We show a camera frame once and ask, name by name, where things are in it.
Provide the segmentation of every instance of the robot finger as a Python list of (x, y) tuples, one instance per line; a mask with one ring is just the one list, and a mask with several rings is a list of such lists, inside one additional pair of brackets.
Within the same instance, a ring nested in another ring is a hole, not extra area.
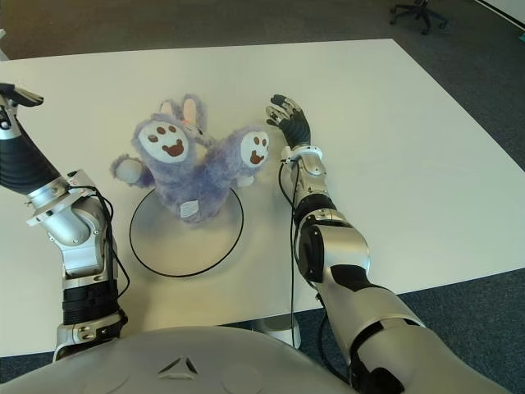
[(294, 117), (297, 113), (302, 112), (301, 107), (291, 98), (287, 98), (282, 94), (274, 94), (270, 101), (283, 108), (290, 117)]
[(0, 95), (14, 104), (34, 107), (43, 103), (43, 97), (11, 84), (0, 84)]
[(272, 106), (266, 107), (266, 114), (268, 115), (268, 117), (270, 117), (268, 121), (271, 121), (275, 126), (279, 126), (285, 119), (290, 119), (290, 115), (288, 115), (288, 113), (283, 112)]

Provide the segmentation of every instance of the black ring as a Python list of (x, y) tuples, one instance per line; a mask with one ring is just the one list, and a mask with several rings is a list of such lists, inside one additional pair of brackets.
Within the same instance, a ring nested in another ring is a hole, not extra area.
[(155, 189), (151, 190), (149, 193), (147, 193), (143, 199), (140, 200), (139, 202), (139, 205), (137, 205), (137, 208), (135, 209), (135, 211), (133, 212), (133, 217), (131, 218), (131, 222), (130, 222), (130, 233), (129, 233), (129, 238), (130, 238), (130, 246), (131, 246), (131, 250), (133, 251), (133, 254), (135, 255), (135, 257), (137, 258), (137, 260), (139, 260), (139, 263), (141, 263), (146, 269), (148, 269), (149, 271), (151, 271), (152, 273), (156, 273), (157, 275), (160, 275), (162, 277), (195, 277), (201, 273), (205, 273), (207, 271), (209, 271), (210, 269), (212, 268), (215, 268), (217, 265), (219, 265), (220, 263), (222, 263), (222, 261), (224, 261), (224, 259), (226, 257), (228, 257), (230, 255), (230, 253), (233, 251), (233, 249), (237, 246), (237, 243), (239, 242), (239, 239), (240, 239), (240, 236), (241, 234), (243, 233), (243, 228), (244, 228), (244, 210), (243, 210), (243, 205), (242, 203), (240, 202), (240, 198), (239, 196), (237, 195), (237, 193), (235, 193), (235, 190), (231, 189), (230, 188), (230, 191), (233, 193), (233, 195), (237, 198), (237, 202), (239, 203), (239, 208), (240, 208), (240, 229), (239, 229), (239, 234), (237, 235), (237, 238), (235, 239), (235, 242), (233, 243), (233, 245), (231, 246), (230, 250), (228, 250), (226, 252), (226, 254), (224, 256), (221, 257), (221, 259), (217, 262), (215, 262), (213, 265), (211, 265), (210, 267), (207, 267), (205, 269), (201, 269), (200, 271), (197, 271), (196, 273), (185, 273), (185, 274), (182, 274), (182, 275), (173, 275), (173, 274), (170, 274), (170, 273), (161, 273), (160, 271), (157, 271), (151, 267), (149, 267), (144, 261), (142, 261), (140, 259), (140, 257), (137, 255), (137, 253), (135, 252), (135, 248), (133, 247), (133, 242), (131, 242), (131, 224), (133, 224), (133, 220), (135, 219), (135, 215), (137, 214), (137, 210), (139, 209), (139, 206), (144, 202), (145, 199), (148, 198), (149, 195), (151, 195), (153, 192), (155, 191)]

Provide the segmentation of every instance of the pink ear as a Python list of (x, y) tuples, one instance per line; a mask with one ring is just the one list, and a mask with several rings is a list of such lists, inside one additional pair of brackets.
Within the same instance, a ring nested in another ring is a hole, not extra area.
[(184, 114), (184, 120), (192, 125), (197, 124), (197, 103), (192, 98), (188, 98), (184, 101), (182, 108)]

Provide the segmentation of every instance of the paw print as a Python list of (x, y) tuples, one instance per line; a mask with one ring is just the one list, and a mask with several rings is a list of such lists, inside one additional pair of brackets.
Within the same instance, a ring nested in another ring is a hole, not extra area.
[(261, 165), (268, 156), (270, 145), (265, 131), (251, 131), (240, 143), (240, 156), (244, 164), (254, 168)]
[(185, 160), (189, 143), (183, 130), (165, 121), (145, 125), (139, 133), (139, 141), (150, 156), (164, 163)]

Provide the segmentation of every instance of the stuffed animal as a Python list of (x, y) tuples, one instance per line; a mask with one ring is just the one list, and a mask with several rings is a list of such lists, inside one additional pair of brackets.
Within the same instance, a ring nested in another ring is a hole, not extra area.
[[(125, 154), (112, 175), (130, 186), (155, 187), (161, 203), (180, 220), (215, 217), (232, 186), (249, 186), (267, 159), (269, 138), (261, 126), (247, 126), (223, 140), (206, 133), (203, 104), (187, 94), (182, 107), (167, 100), (161, 113), (137, 125), (131, 140), (140, 158)], [(198, 160), (195, 145), (207, 149)]]

